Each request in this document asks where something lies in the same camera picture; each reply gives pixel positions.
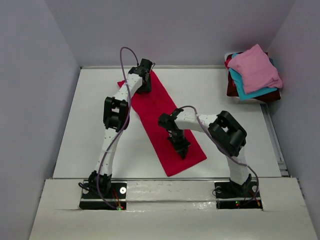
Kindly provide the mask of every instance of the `pink towel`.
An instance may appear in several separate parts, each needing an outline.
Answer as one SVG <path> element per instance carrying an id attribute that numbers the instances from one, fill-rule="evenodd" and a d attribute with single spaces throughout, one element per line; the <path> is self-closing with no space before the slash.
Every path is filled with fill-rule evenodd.
<path id="1" fill-rule="evenodd" d="M 233 57 L 227 66 L 242 76 L 246 94 L 264 87 L 278 89 L 283 87 L 277 69 L 271 64 L 269 57 L 258 44 Z"/>

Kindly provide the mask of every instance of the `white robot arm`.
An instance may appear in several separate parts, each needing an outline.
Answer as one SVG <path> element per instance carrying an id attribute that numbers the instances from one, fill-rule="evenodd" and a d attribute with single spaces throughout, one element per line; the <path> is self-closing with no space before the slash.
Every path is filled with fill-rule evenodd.
<path id="1" fill-rule="evenodd" d="M 129 71 L 127 85 L 130 96 L 133 96 L 135 92 L 151 92 L 150 70 L 152 64 L 151 61 L 142 59 L 140 65 L 133 67 Z M 107 194 L 111 188 L 113 160 L 122 134 L 120 130 L 124 127 L 129 111 L 128 88 L 126 85 L 123 85 L 113 97 L 107 97 L 104 102 L 104 141 L 99 160 L 94 171 L 88 178 L 88 188 L 94 192 L 97 190 L 97 186 L 99 186 L 100 191 L 105 194 Z M 188 129 L 205 132 L 217 145 L 218 149 L 227 155 L 227 162 L 230 169 L 230 182 L 234 185 L 234 189 L 240 192 L 246 190 L 251 182 L 251 175 L 246 167 L 247 164 L 244 154 L 247 133 L 230 113 L 222 111 L 217 116 L 196 115 L 195 113 L 185 112 L 182 108 L 177 108 L 170 115 L 166 113 L 162 114 L 159 117 L 158 125 L 167 130 L 169 133 L 168 139 L 182 158 L 186 157 L 190 145 L 185 138 L 184 131 Z"/>
<path id="2" fill-rule="evenodd" d="M 123 127 L 126 129 L 129 124 L 129 121 L 127 121 L 127 125 L 124 126 L 129 112 L 129 97 L 133 96 L 136 92 L 151 92 L 150 71 L 152 65 L 153 63 L 151 61 L 142 59 L 140 65 L 132 67 L 129 71 L 126 78 L 128 87 L 124 84 L 113 97 L 107 97 L 105 99 L 103 111 L 103 123 L 105 126 L 104 141 L 99 160 L 94 171 L 88 178 L 89 190 L 97 191 L 98 180 L 99 190 L 103 193 L 109 192 L 115 152 L 122 135 L 121 129 Z"/>
<path id="3" fill-rule="evenodd" d="M 240 192 L 246 190 L 251 181 L 244 147 L 247 133 L 229 112 L 222 111 L 218 115 L 197 115 L 194 112 L 186 112 L 182 108 L 177 108 L 170 115 L 162 114 L 158 124 L 167 130 L 169 141 L 183 159 L 190 145 L 185 138 L 184 130 L 194 130 L 209 135 L 220 152 L 227 154 L 230 182 L 234 188 Z"/>
<path id="4" fill-rule="evenodd" d="M 140 88 L 142 86 L 142 82 L 143 82 L 143 79 L 138 74 L 134 74 L 134 73 L 128 74 L 127 84 L 129 86 L 130 95 L 131 96 L 133 96 L 134 93 L 138 90 L 138 88 Z M 118 100 L 118 101 L 121 101 L 121 102 L 125 101 L 127 103 L 128 100 L 129 100 L 128 99 L 129 95 L 128 95 L 127 86 L 125 84 L 122 85 L 120 90 L 111 99 L 113 99 L 113 98 L 115 100 Z M 104 130 L 104 141 L 103 141 L 103 144 L 102 144 L 102 149 L 101 149 L 101 152 L 100 152 L 99 160 L 98 160 L 98 162 L 97 162 L 97 164 L 96 164 L 96 166 L 94 168 L 94 170 L 96 172 L 98 172 L 98 170 L 99 170 L 101 160 L 103 159 L 103 156 L 104 156 L 108 146 L 115 139 L 117 134 L 118 134 L 118 131 L 114 130 L 114 129 L 110 128 L 110 127 L 108 127 L 107 129 Z M 112 165 L 113 165 L 115 152 L 116 152 L 117 145 L 118 145 L 118 142 L 119 142 L 119 139 L 120 139 L 121 135 L 122 135 L 122 132 L 120 133 L 120 136 L 115 140 L 115 142 L 112 144 L 112 146 L 108 150 L 108 153 L 106 154 L 104 162 L 103 162 L 103 165 L 102 165 L 102 169 L 100 171 L 101 175 L 107 174 L 108 176 L 110 176 L 112 174 Z"/>

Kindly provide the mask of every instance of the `white wall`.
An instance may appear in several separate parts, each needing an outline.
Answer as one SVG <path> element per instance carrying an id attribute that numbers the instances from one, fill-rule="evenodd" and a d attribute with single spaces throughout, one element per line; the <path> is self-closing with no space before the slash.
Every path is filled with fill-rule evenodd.
<path id="1" fill-rule="evenodd" d="M 268 51 L 282 74 L 271 117 L 289 172 L 300 179 L 320 238 L 320 1 L 296 0 Z"/>
<path id="2" fill-rule="evenodd" d="M 226 52 L 266 49 L 294 0 L 46 2 L 80 66 L 118 66 L 122 46 L 158 65 L 222 65 Z"/>
<path id="3" fill-rule="evenodd" d="M 0 1 L 0 239 L 27 240 L 79 67 L 43 0 Z"/>

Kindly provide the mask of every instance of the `white table surface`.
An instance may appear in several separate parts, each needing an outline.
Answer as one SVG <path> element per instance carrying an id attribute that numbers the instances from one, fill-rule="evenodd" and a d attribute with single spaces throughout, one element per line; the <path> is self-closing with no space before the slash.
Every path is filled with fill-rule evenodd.
<path id="1" fill-rule="evenodd" d="M 246 160 L 260 177 L 280 177 L 277 158 L 258 104 L 234 104 L 226 96 L 224 69 L 156 69 L 155 73 L 178 107 L 193 105 L 200 114 L 229 111 L 247 131 Z M 65 128 L 54 178 L 88 178 L 104 139 L 106 97 L 118 91 L 120 69 L 82 69 Z M 226 158 L 208 137 L 194 132 L 207 159 L 171 178 L 228 178 Z M 139 120 L 131 111 L 113 162 L 113 178 L 167 178 Z"/>
<path id="2" fill-rule="evenodd" d="M 295 178 L 260 179 L 263 211 L 217 210 L 212 181 L 128 182 L 128 210 L 81 210 L 77 183 L 45 182 L 30 240 L 317 240 Z"/>

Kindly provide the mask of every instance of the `wire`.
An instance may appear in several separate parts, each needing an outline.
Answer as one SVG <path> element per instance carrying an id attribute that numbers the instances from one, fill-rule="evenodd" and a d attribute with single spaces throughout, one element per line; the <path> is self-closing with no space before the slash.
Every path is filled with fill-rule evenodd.
<path id="1" fill-rule="evenodd" d="M 129 107 L 129 109 L 128 109 L 128 113 L 127 113 L 127 116 L 126 116 L 124 125 L 122 126 L 122 128 L 120 129 L 120 131 L 117 133 L 117 135 L 115 136 L 115 138 L 111 141 L 110 145 L 106 148 L 106 150 L 105 150 L 105 152 L 104 152 L 104 154 L 103 154 L 103 157 L 102 157 L 102 159 L 101 159 L 101 163 L 100 163 L 100 166 L 99 166 L 99 170 L 98 170 L 98 173 L 97 173 L 97 176 L 96 176 L 96 189 L 98 190 L 98 195 L 99 195 L 99 197 L 100 197 L 110 208 L 113 208 L 113 209 L 115 209 L 116 207 L 114 207 L 113 205 L 111 205 L 111 204 L 104 198 L 104 196 L 101 194 L 100 187 L 99 187 L 99 178 L 100 178 L 101 169 L 102 169 L 102 166 L 103 166 L 103 164 L 104 164 L 106 155 L 107 155 L 109 149 L 111 148 L 111 146 L 115 143 L 115 141 L 118 139 L 118 137 L 120 136 L 120 134 L 124 131 L 125 127 L 127 126 L 127 123 L 128 123 L 128 121 L 129 121 L 129 116 L 130 116 L 130 110 L 131 110 L 131 94 L 130 94 L 130 88 L 129 88 L 129 86 L 128 86 L 128 81 L 127 81 L 127 78 L 126 78 L 124 63 L 123 63 L 123 61 L 122 61 L 122 51 L 123 51 L 123 49 L 127 49 L 127 50 L 131 51 L 131 52 L 133 53 L 134 57 L 135 57 L 137 66 L 139 65 L 138 58 L 137 58 L 137 55 L 135 54 L 135 52 L 134 52 L 133 50 L 131 50 L 129 47 L 123 46 L 123 47 L 120 49 L 120 64 L 121 64 L 121 69 L 122 69 L 124 84 L 126 85 L 126 89 L 127 89 L 127 91 L 128 91 L 128 107 Z"/>
<path id="2" fill-rule="evenodd" d="M 84 189 L 84 190 L 87 190 L 88 192 L 90 192 L 90 189 L 85 187 L 85 185 L 82 183 L 82 182 L 78 182 L 78 185 L 80 188 Z"/>
<path id="3" fill-rule="evenodd" d="M 250 191 L 250 190 L 249 190 L 249 193 L 250 193 L 252 196 L 255 195 L 255 194 L 254 194 L 252 191 Z M 258 200 L 256 197 L 255 197 L 254 199 L 255 199 L 256 203 L 258 204 L 258 206 L 260 207 L 260 202 L 259 202 L 259 200 Z"/>
<path id="4" fill-rule="evenodd" d="M 120 203 L 120 200 L 119 200 L 119 197 L 118 197 L 118 194 L 117 194 L 116 190 L 113 189 L 113 192 L 114 192 L 114 194 L 116 196 L 116 199 L 118 200 L 118 206 L 121 208 L 121 203 Z"/>
<path id="5" fill-rule="evenodd" d="M 117 199 L 116 199 L 116 196 L 114 195 L 113 191 L 111 191 L 111 195 L 113 197 L 114 203 L 117 205 Z"/>
<path id="6" fill-rule="evenodd" d="M 151 69 L 150 69 L 150 72 L 154 69 L 155 65 L 156 65 L 156 63 L 155 63 L 155 62 L 154 62 L 154 63 L 152 63 L 152 67 L 151 67 Z"/>
<path id="7" fill-rule="evenodd" d="M 250 171 L 254 174 L 255 178 L 256 178 L 256 190 L 254 192 L 254 196 L 252 196 L 252 198 L 250 200 L 248 200 L 245 204 L 243 204 L 241 207 L 247 205 L 248 203 L 252 202 L 256 197 L 257 197 L 257 194 L 259 192 L 259 178 L 258 178 L 258 175 L 256 174 L 256 172 L 248 165 L 248 164 L 245 164 L 245 163 L 242 163 L 242 162 L 238 162 L 237 160 L 235 160 L 232 156 L 230 156 L 230 154 L 223 148 L 220 146 L 220 143 L 215 140 L 211 135 L 210 133 L 208 132 L 208 130 L 205 128 L 205 126 L 202 124 L 200 118 L 199 118 L 199 115 L 198 115 L 198 112 L 197 112 L 197 109 L 194 107 L 194 106 L 191 106 L 191 105 L 186 105 L 186 106 L 182 106 L 180 107 L 181 109 L 185 109 L 185 108 L 191 108 L 193 109 L 194 113 L 195 113 L 195 117 L 200 125 L 200 127 L 202 128 L 203 132 L 209 137 L 209 139 L 216 145 L 216 147 L 218 148 L 218 150 L 224 154 L 228 159 L 230 159 L 231 161 L 233 161 L 235 164 L 239 165 L 239 166 L 243 166 L 243 167 L 246 167 L 248 169 L 250 169 Z"/>

